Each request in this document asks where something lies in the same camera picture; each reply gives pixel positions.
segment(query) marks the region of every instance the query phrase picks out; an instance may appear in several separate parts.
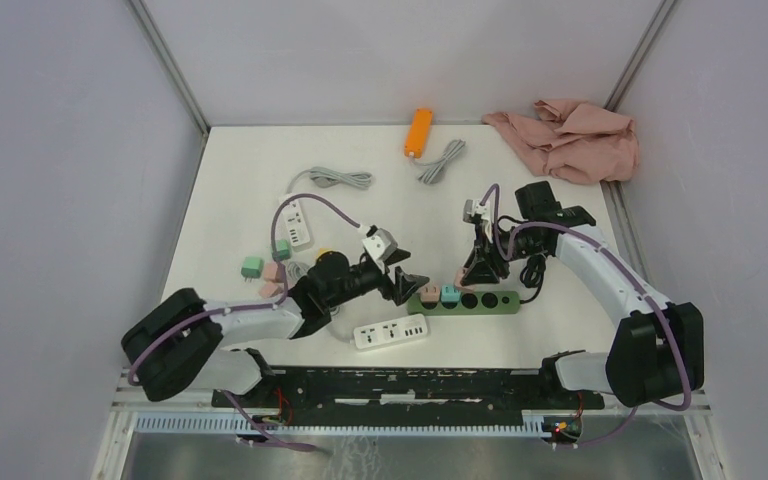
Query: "red wire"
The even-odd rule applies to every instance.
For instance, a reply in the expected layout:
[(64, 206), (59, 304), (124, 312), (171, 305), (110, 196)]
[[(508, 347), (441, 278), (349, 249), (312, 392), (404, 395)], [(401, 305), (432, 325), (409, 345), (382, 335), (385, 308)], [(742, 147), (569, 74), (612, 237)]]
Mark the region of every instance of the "red wire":
[(286, 398), (282, 397), (282, 399), (283, 399), (284, 403), (287, 404), (287, 409), (290, 411), (290, 416), (289, 416), (289, 418), (287, 418), (287, 423), (285, 423), (284, 425), (289, 425), (290, 422), (293, 421), (293, 406), (290, 405), (290, 401), (287, 400)]

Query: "power strip socket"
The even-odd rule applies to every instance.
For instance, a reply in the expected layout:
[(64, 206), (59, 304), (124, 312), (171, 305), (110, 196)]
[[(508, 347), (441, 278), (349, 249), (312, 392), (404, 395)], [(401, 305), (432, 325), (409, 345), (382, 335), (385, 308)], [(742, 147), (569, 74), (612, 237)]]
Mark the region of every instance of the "power strip socket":
[[(278, 199), (279, 204), (290, 198), (292, 195), (284, 195)], [(293, 200), (281, 211), (281, 217), (284, 220), (284, 227), (290, 236), (290, 246), (293, 250), (300, 251), (310, 247), (313, 244), (313, 238), (310, 235), (310, 229), (307, 227), (302, 205), (299, 199)]]
[(358, 350), (389, 347), (390, 345), (419, 340), (427, 337), (428, 334), (428, 322), (425, 321), (425, 315), (409, 315), (355, 328), (355, 347)]

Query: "gray wall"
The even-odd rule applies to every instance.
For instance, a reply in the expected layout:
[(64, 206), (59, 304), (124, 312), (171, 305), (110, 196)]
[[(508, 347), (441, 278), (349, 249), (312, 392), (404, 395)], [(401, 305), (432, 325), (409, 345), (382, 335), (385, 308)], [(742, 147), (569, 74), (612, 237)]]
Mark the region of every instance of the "gray wall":
[(601, 104), (658, 0), (147, 0), (213, 125)]
[(768, 2), (682, 2), (621, 111), (654, 283), (706, 316), (728, 473), (768, 478)]
[(0, 2), (0, 479), (89, 475), (199, 148), (123, 1)]

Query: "power cord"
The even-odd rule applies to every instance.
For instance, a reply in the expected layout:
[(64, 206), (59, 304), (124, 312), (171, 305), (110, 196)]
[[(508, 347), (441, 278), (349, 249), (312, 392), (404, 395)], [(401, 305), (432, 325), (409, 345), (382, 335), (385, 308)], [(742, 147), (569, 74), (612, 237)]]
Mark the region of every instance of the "power cord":
[(520, 300), (521, 305), (533, 302), (540, 291), (543, 290), (543, 279), (546, 273), (546, 255), (538, 254), (528, 257), (525, 261), (525, 268), (519, 273), (519, 281), (525, 288), (536, 288), (531, 298)]
[(290, 180), (290, 184), (287, 185), (287, 193), (291, 193), (296, 182), (305, 175), (313, 180), (313, 183), (319, 188), (330, 188), (342, 183), (357, 188), (358, 190), (366, 190), (369, 188), (373, 178), (372, 174), (369, 172), (343, 173), (325, 167), (312, 167), (299, 172), (292, 180)]
[(443, 150), (443, 155), (438, 160), (429, 163), (419, 163), (411, 155), (409, 157), (411, 163), (417, 167), (427, 167), (426, 170), (422, 172), (422, 175), (418, 176), (416, 179), (425, 185), (433, 185), (439, 182), (443, 179), (446, 166), (452, 160), (457, 158), (458, 155), (463, 152), (464, 148), (466, 148), (466, 142), (460, 139), (452, 140), (446, 145), (446, 149)]

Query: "power strip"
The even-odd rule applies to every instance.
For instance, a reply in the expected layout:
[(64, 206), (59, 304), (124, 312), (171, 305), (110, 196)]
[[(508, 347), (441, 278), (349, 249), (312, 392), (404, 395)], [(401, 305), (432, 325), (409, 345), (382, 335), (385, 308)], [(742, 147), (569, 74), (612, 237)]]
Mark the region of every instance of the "power strip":
[(428, 333), (425, 315), (410, 315), (355, 328), (355, 347), (358, 350), (369, 350), (412, 342), (427, 337)]
[[(278, 199), (279, 204), (291, 196), (292, 194), (282, 196)], [(284, 219), (284, 227), (290, 236), (290, 246), (293, 247), (293, 250), (304, 250), (313, 244), (313, 238), (310, 235), (310, 229), (307, 227), (302, 205), (298, 199), (287, 204), (281, 211), (281, 216)]]
[(519, 312), (519, 294), (514, 291), (462, 293), (457, 302), (423, 302), (416, 294), (405, 302), (408, 314), (513, 315)]

